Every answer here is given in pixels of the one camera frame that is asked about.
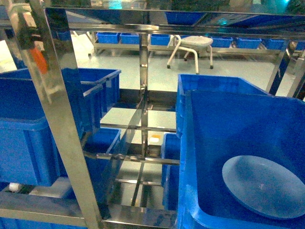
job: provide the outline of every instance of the blue plastic crate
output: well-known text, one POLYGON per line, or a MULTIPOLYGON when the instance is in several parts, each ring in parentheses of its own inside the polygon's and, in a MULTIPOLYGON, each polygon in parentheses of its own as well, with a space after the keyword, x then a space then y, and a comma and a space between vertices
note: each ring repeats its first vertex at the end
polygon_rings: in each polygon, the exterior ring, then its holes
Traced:
MULTIPOLYGON (((120 99, 120 73, 121 70, 116 69, 97 69, 97 68, 79 68, 80 79, 82 84, 101 83, 103 90, 101 91, 101 117, 119 101, 120 99)), ((20 69, 17 71, 6 72, 0 74, 1 78, 31 79, 28 69, 20 69)))
POLYGON ((264 90, 238 77, 179 74, 176 101, 176 127, 178 137, 181 137, 183 133, 185 95, 189 90, 269 95, 264 90))
MULTIPOLYGON (((179 160, 180 159, 180 139, 176 134, 164 134, 161 146, 161 158, 179 160)), ((161 185, 164 187, 166 170, 169 165, 162 165, 161 185)))
MULTIPOLYGON (((93 154, 107 153, 114 154, 120 142, 121 130, 113 128, 101 128, 96 134, 89 137, 87 144, 84 147, 85 151, 93 154)), ((94 193, 99 203, 106 203, 106 188, 105 185, 107 175, 111 174, 114 178, 118 175, 120 167, 113 171, 113 160, 107 159, 91 159, 86 157, 88 171, 90 173, 94 193)))
POLYGON ((22 219, 0 218, 0 229, 87 229, 83 227, 36 222, 22 219))
POLYGON ((169 25, 193 25, 205 15, 195 12, 165 12, 165 14, 169 25))
POLYGON ((170 42, 170 35, 152 34, 151 36, 152 45, 168 45, 169 42, 170 42))
POLYGON ((0 183, 0 191, 2 191, 9 183, 0 183))
POLYGON ((186 107, 178 228, 303 229, 304 215, 275 220, 241 205, 227 189, 222 167, 235 156, 259 156, 286 167, 305 183, 305 103, 294 98, 192 91, 186 107))
MULTIPOLYGON (((180 139, 176 134, 165 134, 161 146, 161 158, 180 159, 180 139)), ((179 166, 162 165, 161 185, 164 187, 163 205, 166 210, 177 210, 179 166)))
POLYGON ((103 100, 103 85, 102 84, 81 84, 84 99, 87 105, 89 121, 92 132, 97 132, 101 127, 103 100))
POLYGON ((282 49, 282 46, 284 44, 284 40, 274 40, 274 39, 263 39, 262 44, 267 49, 282 49))
POLYGON ((121 70, 79 68, 79 73, 82 83, 94 82, 103 85, 101 107, 104 117, 120 99, 121 70))
POLYGON ((213 39, 212 47, 214 48, 229 48, 233 41, 232 37, 211 37, 213 39))
POLYGON ((118 44, 120 41, 118 32, 98 32, 96 35, 99 43, 118 44))
POLYGON ((236 47, 240 49, 257 49, 262 39, 259 38, 235 38, 236 47))
POLYGON ((303 51, 305 49, 305 41, 299 41, 296 45, 295 50, 303 51))
POLYGON ((122 40, 122 44, 140 44, 138 34, 122 33, 121 40, 122 40))
POLYGON ((51 186, 52 134, 32 81, 0 80, 0 182, 51 186))

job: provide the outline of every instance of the plastic bin rim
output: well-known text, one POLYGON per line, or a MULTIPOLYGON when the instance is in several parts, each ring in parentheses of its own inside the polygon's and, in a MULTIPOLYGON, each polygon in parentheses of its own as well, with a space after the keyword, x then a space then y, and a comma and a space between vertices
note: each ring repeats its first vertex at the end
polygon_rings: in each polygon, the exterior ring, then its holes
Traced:
POLYGON ((237 77, 237 76, 220 76, 220 75, 194 75, 194 74, 178 74, 178 87, 180 90, 180 94, 182 95, 186 95, 183 86, 182 86, 182 76, 197 76, 197 77, 226 77, 226 78, 232 78, 232 79, 238 79, 238 80, 242 80, 244 82, 246 82, 247 84, 251 85, 252 87, 256 88, 257 90, 260 90, 262 92, 265 92, 264 90, 262 90, 261 88, 255 86, 254 84, 250 83, 249 81, 245 80, 244 78, 241 77, 237 77))
MULTIPOLYGON (((89 69, 89 70, 92 70, 92 69, 95 69, 95 70, 102 70, 100 68, 79 68, 79 69, 89 69)), ((89 83, 104 83, 106 82, 107 80, 111 80, 113 79, 114 77, 116 77, 117 75, 119 75, 120 73, 122 73, 122 71, 120 69, 106 69, 106 70, 110 70, 110 71, 113 71, 112 73, 104 76, 103 78, 95 81, 95 82, 90 82, 90 81, 82 81, 82 83, 85 83, 85 84, 89 84, 89 83)))
MULTIPOLYGON (((227 92, 210 92, 206 91, 206 93, 226 93, 226 94, 234 94, 234 93, 227 93, 227 92)), ((198 90, 193 90, 193 91, 187 91, 186 93, 186 103, 189 107, 188 112, 192 112, 193 110, 193 105, 191 102, 192 99, 192 94, 200 94, 200 91, 198 90)), ((279 97, 279 96, 264 96, 264 95, 256 95, 256 94, 241 94, 240 96, 256 96, 256 97, 263 97, 266 99, 285 99, 285 100, 293 100, 297 103, 304 104, 303 101, 295 99, 295 98, 286 98, 286 97, 279 97)), ((191 115, 188 115, 187 117, 188 123, 190 124, 191 128, 193 128, 193 117, 191 115)), ((194 145, 194 137, 190 140, 192 141, 191 144, 194 145)), ((196 160, 189 160, 190 163, 188 167, 192 167, 193 169, 196 170, 196 160)), ((238 220, 238 219, 228 219, 228 218, 222 218, 222 217, 217 217, 217 216, 212 216, 204 211, 201 210, 199 207, 199 201, 198 201, 198 187, 197 187, 197 176, 192 177, 192 179, 188 179, 187 183, 185 184, 185 207, 189 210, 190 214, 192 215, 193 219, 200 223, 203 224, 205 222, 204 226, 207 228, 218 228, 220 224, 224 226, 226 225, 226 229, 236 229, 236 225, 240 228, 260 228, 259 225, 263 225, 264 228, 269 228, 269 229, 283 229, 283 227, 278 227, 278 226, 272 226, 272 225, 265 225, 261 223, 254 223, 254 222, 249 222, 249 221, 244 221, 244 220, 238 220)))
POLYGON ((89 90, 85 91, 83 93, 83 96, 86 97, 86 96, 89 96, 89 95, 93 95, 93 94, 96 94, 98 93, 100 90, 103 89, 103 85, 100 84, 100 83, 82 83, 83 85, 92 85, 94 87, 90 88, 89 90))
POLYGON ((27 131, 40 131, 48 126, 49 124, 45 116, 35 120, 0 118, 0 128, 9 128, 14 130, 27 130, 27 131))

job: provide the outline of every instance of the round plastic disc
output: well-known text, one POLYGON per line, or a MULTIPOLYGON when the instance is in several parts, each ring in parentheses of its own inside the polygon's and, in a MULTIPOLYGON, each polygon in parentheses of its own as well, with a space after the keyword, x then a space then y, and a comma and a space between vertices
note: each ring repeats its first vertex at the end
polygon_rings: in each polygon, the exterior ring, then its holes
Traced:
POLYGON ((258 156, 236 156, 223 166, 233 196, 249 210, 272 219, 305 214, 305 185, 285 167, 258 156))

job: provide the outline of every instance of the floor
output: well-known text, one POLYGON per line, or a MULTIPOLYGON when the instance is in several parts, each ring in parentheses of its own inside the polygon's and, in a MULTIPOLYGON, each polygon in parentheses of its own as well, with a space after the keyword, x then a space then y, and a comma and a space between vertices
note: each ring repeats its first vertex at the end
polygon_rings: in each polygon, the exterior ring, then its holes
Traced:
MULTIPOLYGON (((85 35, 79 37, 72 36, 75 55, 79 67, 88 68, 110 68, 121 69, 120 88, 139 89, 139 52, 138 51, 112 51, 105 50, 89 59, 88 53, 93 53, 93 46, 85 35)), ((13 60, 4 41, 0 42, 0 72, 15 70, 13 60)), ((159 91, 177 91, 177 75, 179 73, 194 74, 194 60, 192 58, 185 62, 183 56, 177 57, 171 63, 171 69, 167 69, 166 63, 169 59, 169 52, 150 52, 149 55, 149 79, 148 89, 159 91)), ((274 68, 274 57, 269 56, 214 56, 214 69, 209 68, 209 60, 201 58, 199 60, 200 74, 238 76, 242 77, 256 86, 265 89, 269 77, 274 68)), ((286 96, 292 82, 293 74, 288 73, 284 76, 278 91, 278 96, 286 96)), ((135 110, 113 108, 102 119, 102 123, 128 124, 135 110)), ((149 111, 149 126, 175 128, 175 113, 149 111)), ((149 139, 152 135, 159 135, 159 141, 154 145, 161 145, 163 134, 160 132, 149 132, 149 139)), ((134 143, 141 143, 141 132, 137 131, 134 143)), ((124 162, 118 178, 137 179, 140 163, 124 162)), ((161 181, 161 165, 145 164, 143 180, 161 181)), ((135 184, 117 184, 112 202, 122 205, 130 205, 135 184)), ((142 186, 140 186, 136 206, 141 202, 142 186)), ((162 187, 149 187, 145 190, 148 193, 147 207, 163 208, 162 206, 162 187)))

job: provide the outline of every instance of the vertical steel post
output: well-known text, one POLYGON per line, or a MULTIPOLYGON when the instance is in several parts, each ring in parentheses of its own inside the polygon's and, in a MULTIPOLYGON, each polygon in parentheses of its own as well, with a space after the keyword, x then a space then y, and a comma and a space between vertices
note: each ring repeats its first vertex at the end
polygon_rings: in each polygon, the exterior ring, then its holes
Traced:
POLYGON ((285 41, 266 88, 266 91, 270 94, 276 95, 294 51, 295 48, 289 45, 289 41, 285 41))
POLYGON ((86 225, 101 228, 80 143, 89 119, 65 10, 48 11, 42 0, 6 0, 5 7, 86 225))

